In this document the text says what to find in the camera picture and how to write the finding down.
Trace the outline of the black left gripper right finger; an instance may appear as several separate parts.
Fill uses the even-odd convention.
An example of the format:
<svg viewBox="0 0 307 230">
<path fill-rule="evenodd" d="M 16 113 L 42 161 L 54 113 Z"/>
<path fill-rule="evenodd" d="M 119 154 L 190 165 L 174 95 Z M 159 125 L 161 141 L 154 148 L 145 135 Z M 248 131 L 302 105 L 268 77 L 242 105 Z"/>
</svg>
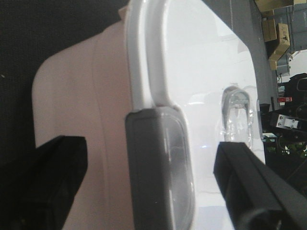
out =
<svg viewBox="0 0 307 230">
<path fill-rule="evenodd" d="M 242 142 L 220 142 L 214 176 L 236 230 L 305 230 L 307 200 Z"/>
</svg>

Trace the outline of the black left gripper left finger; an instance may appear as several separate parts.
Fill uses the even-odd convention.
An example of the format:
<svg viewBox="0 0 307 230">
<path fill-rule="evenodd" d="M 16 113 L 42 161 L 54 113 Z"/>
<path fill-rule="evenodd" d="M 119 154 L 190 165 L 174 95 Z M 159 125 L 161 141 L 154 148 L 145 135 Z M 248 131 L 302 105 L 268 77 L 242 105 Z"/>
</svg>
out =
<svg viewBox="0 0 307 230">
<path fill-rule="evenodd" d="M 84 137 L 58 136 L 0 168 L 0 228 L 60 230 L 87 171 Z"/>
</svg>

